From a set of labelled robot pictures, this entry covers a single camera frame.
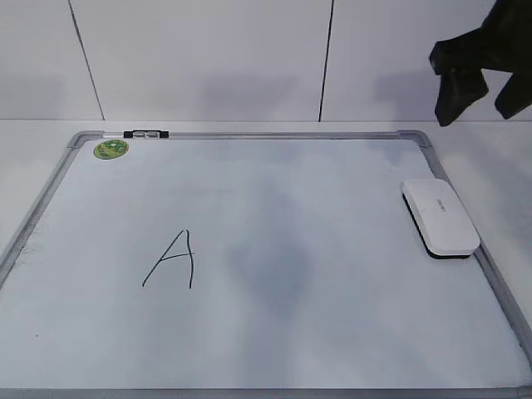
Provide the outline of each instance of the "panel seam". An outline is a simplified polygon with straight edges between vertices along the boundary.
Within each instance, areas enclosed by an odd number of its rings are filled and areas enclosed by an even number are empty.
[[[325,81],[327,80],[327,65],[329,61],[329,46],[331,44],[331,31],[333,29],[334,0],[331,0],[331,16],[329,17],[329,29],[327,34],[327,48],[325,50],[325,64],[323,65],[322,96],[319,102],[318,122],[322,121],[323,96],[325,94]]]
[[[103,110],[101,108],[100,97],[98,96],[98,91],[96,90],[96,84],[94,82],[94,77],[92,77],[92,71],[91,71],[91,66],[89,65],[89,60],[86,57],[85,46],[83,46],[83,41],[81,39],[80,29],[77,26],[76,15],[74,14],[74,8],[72,7],[71,0],[68,0],[68,7],[70,8],[70,14],[71,14],[71,17],[72,17],[72,22],[74,23],[74,28],[76,29],[77,40],[80,43],[81,52],[83,53],[83,57],[85,58],[86,69],[89,71],[89,77],[91,78],[92,89],[94,90],[94,94],[96,96],[96,102],[98,103],[98,108],[100,109],[101,119],[105,120],[106,118],[103,115]]]

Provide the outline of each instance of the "round sticker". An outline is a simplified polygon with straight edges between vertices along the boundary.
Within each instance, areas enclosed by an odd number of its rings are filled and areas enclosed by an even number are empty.
[[[123,140],[108,140],[97,145],[94,149],[94,156],[101,160],[112,160],[123,156],[129,146]]]

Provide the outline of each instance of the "white eraser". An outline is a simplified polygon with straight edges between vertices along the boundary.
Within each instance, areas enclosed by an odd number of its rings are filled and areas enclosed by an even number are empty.
[[[401,191],[426,248],[437,257],[466,257],[480,238],[452,187],[441,179],[409,179]]]

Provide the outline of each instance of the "white table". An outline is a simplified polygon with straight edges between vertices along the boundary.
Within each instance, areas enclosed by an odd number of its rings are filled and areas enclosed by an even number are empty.
[[[0,121],[0,251],[72,135],[123,131],[425,131],[476,228],[532,323],[532,123]]]

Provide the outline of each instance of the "whiteboard surface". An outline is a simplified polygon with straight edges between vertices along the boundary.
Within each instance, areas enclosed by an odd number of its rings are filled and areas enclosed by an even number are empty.
[[[0,386],[498,387],[530,381],[474,259],[435,260],[407,140],[86,143],[0,290]],[[190,230],[186,257],[160,264]],[[168,255],[186,252],[178,239]]]

